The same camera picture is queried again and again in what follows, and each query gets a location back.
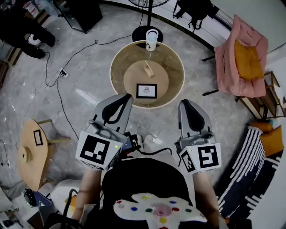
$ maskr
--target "black cable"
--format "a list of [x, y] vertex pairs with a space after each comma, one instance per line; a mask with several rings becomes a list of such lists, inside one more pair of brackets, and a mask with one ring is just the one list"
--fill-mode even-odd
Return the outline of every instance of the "black cable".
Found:
[[141, 26], [141, 22], [142, 22], [142, 19], [143, 19], [143, 12], [144, 12], [144, 11], [143, 11], [143, 8], [144, 8], [146, 2], [147, 2], [147, 0], [145, 0], [144, 5], [142, 6], [142, 16], [141, 16], [140, 25], [138, 26], [138, 28]]
[[66, 115], [66, 112], [64, 111], [63, 100], [62, 100], [61, 94], [59, 93], [59, 80], [58, 80], [58, 83], [57, 83], [57, 90], [58, 90], [59, 98], [60, 98], [60, 100], [61, 100], [61, 105], [62, 105], [62, 109], [63, 109], [64, 116], [66, 117], [68, 123], [70, 124], [72, 130], [74, 131], [74, 133], [75, 133], [75, 135], [76, 135], [76, 138], [78, 139], [79, 137], [77, 136], [75, 129], [72, 127], [72, 124], [71, 124], [71, 122], [68, 120], [67, 115]]
[[[141, 16], [141, 21], [140, 21], [139, 27], [141, 26], [142, 19], [143, 19], [143, 7], [142, 7], [142, 16]], [[132, 35], [120, 37], [120, 38], [117, 38], [117, 39], [115, 39], [115, 40], [113, 40], [113, 41], [111, 41], [111, 42], [107, 42], [107, 43], [103, 43], [103, 44], [97, 43], [98, 40], [95, 40], [93, 44], [88, 45], [88, 46], [85, 46], [84, 48], [82, 48], [81, 50], [79, 50], [78, 52], [76, 52], [75, 54], [73, 54], [73, 55], [70, 57], [70, 59], [67, 61], [67, 63], [64, 65], [63, 69], [68, 65], [68, 63], [71, 61], [71, 59], [72, 59], [76, 54], [80, 53], [82, 50], [84, 50], [84, 49], [86, 49], [86, 48], [88, 48], [88, 47], [91, 47], [91, 46], [96, 45], [96, 44], [97, 44], [97, 45], [108, 45], [108, 44], [111, 44], [111, 43], [113, 43], [113, 42], [115, 42], [115, 41], [118, 41], [118, 40], [123, 39], [123, 38], [130, 37], [130, 36], [132, 36]], [[66, 112], [65, 112], [64, 107], [63, 107], [62, 97], [61, 97], [61, 95], [60, 95], [60, 93], [59, 93], [59, 78], [62, 78], [62, 77], [63, 77], [63, 74], [61, 74], [61, 71], [60, 71], [58, 78], [54, 81], [54, 83], [53, 83], [52, 85], [49, 85], [49, 84], [46, 82], [47, 77], [48, 77], [48, 70], [47, 70], [47, 68], [48, 68], [48, 62], [49, 62], [49, 59], [50, 59], [50, 53], [49, 53], [49, 52], [45, 52], [45, 53], [48, 53], [48, 54], [49, 54], [49, 57], [48, 57], [48, 59], [47, 59], [47, 61], [46, 61], [46, 79], [45, 79], [45, 84], [46, 84], [47, 87], [53, 87], [55, 84], [57, 84], [57, 90], [58, 90], [58, 94], [59, 94], [59, 97], [60, 97], [60, 100], [61, 100], [61, 105], [62, 105], [63, 113], [64, 113], [64, 115], [65, 115], [65, 117], [66, 117], [68, 123], [70, 124], [72, 130], [74, 131], [74, 133], [75, 133], [77, 139], [79, 139], [79, 137], [77, 136], [76, 131], [74, 130], [74, 128], [73, 128], [71, 122], [70, 122], [70, 121], [68, 120], [68, 118], [67, 118]]]
[[108, 43], [103, 43], [103, 44], [97, 43], [98, 40], [95, 40], [93, 44], [88, 45], [88, 46], [82, 48], [81, 50], [79, 50], [78, 52], [76, 52], [75, 54], [73, 54], [73, 55], [71, 56], [71, 58], [68, 60], [68, 62], [66, 63], [66, 65], [63, 67], [63, 69], [68, 65], [68, 63], [71, 61], [71, 59], [72, 59], [76, 54], [80, 53], [82, 50], [84, 50], [84, 49], [86, 49], [86, 48], [88, 48], [88, 47], [91, 47], [91, 46], [93, 46], [93, 45], [108, 45], [108, 44], [111, 44], [111, 43], [113, 43], [113, 42], [115, 42], [115, 41], [118, 41], [118, 40], [123, 39], [123, 38], [130, 37], [130, 36], [132, 36], [132, 35], [128, 35], [128, 36], [125, 36], [125, 37], [117, 38], [117, 39], [114, 40], [114, 41], [111, 41], [111, 42], [108, 42]]
[[101, 194], [101, 197], [99, 198], [99, 203], [100, 203], [103, 195], [104, 195], [104, 193]]
[[152, 153], [142, 152], [142, 151], [140, 151], [140, 149], [138, 149], [138, 151], [139, 151], [141, 154], [143, 154], [143, 155], [155, 155], [155, 154], [158, 154], [158, 153], [160, 153], [160, 152], [162, 152], [162, 151], [164, 151], [164, 150], [170, 150], [170, 154], [172, 155], [172, 150], [171, 150], [170, 148], [163, 148], [163, 149], [157, 150], [157, 151], [152, 152]]
[[3, 161], [2, 156], [0, 157], [0, 164], [2, 166], [4, 166], [4, 165], [6, 165], [8, 163], [8, 157], [7, 157], [7, 151], [6, 151], [5, 143], [4, 143], [4, 141], [2, 139], [0, 139], [0, 141], [3, 143], [4, 149], [5, 149], [5, 155], [6, 155], [6, 161], [5, 162]]
[[179, 160], [178, 167], [180, 167], [180, 164], [181, 164], [181, 161], [182, 161], [182, 159], [181, 159], [181, 157], [180, 157], [180, 156], [179, 156], [179, 158], [180, 158], [180, 160]]
[[[76, 194], [78, 194], [78, 192], [75, 190], [75, 189], [71, 189], [69, 194], [68, 194], [68, 199], [67, 199], [67, 204], [66, 206], [64, 207], [64, 211], [63, 211], [63, 218], [65, 219], [67, 217], [67, 211], [68, 211], [68, 208], [71, 204], [71, 201], [72, 201], [72, 193], [75, 192]], [[65, 229], [66, 228], [66, 222], [64, 220], [64, 222], [61, 223], [61, 229]]]

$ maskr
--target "electrical outlet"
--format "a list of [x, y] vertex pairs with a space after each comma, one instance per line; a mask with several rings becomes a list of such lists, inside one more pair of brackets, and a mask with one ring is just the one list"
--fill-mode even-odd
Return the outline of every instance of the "electrical outlet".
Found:
[[68, 74], [68, 72], [66, 70], [64, 70], [63, 68], [61, 69], [60, 73], [64, 73], [65, 78], [68, 78], [70, 76], [70, 74]]

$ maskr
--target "power strip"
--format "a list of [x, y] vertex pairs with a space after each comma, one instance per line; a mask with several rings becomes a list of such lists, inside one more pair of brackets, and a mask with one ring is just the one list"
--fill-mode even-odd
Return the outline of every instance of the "power strip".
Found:
[[66, 70], [64, 70], [63, 68], [61, 69], [60, 73], [59, 74], [63, 74], [63, 76], [65, 78], [68, 78], [70, 76], [70, 74], [68, 74], [68, 72]]

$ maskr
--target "pink armchair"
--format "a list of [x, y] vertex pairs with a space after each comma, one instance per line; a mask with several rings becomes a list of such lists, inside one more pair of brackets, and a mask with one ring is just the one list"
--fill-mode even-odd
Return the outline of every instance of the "pink armchair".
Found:
[[268, 50], [267, 38], [259, 34], [235, 15], [231, 34], [227, 41], [221, 47], [214, 49], [219, 89], [210, 93], [222, 91], [232, 93], [236, 96], [245, 96], [249, 98], [265, 96], [265, 84], [263, 78], [256, 78], [253, 79], [252, 82], [249, 82], [239, 76], [235, 60], [236, 39], [244, 46], [256, 47], [262, 71], [264, 72]]

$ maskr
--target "wooden shelf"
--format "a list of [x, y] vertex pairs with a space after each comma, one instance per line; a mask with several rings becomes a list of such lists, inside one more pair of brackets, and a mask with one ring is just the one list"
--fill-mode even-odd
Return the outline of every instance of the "wooden shelf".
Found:
[[249, 109], [256, 119], [275, 119], [286, 117], [286, 109], [282, 104], [286, 102], [285, 97], [281, 96], [280, 101], [276, 89], [280, 85], [273, 72], [265, 74], [266, 95], [259, 98], [239, 97], [239, 100]]

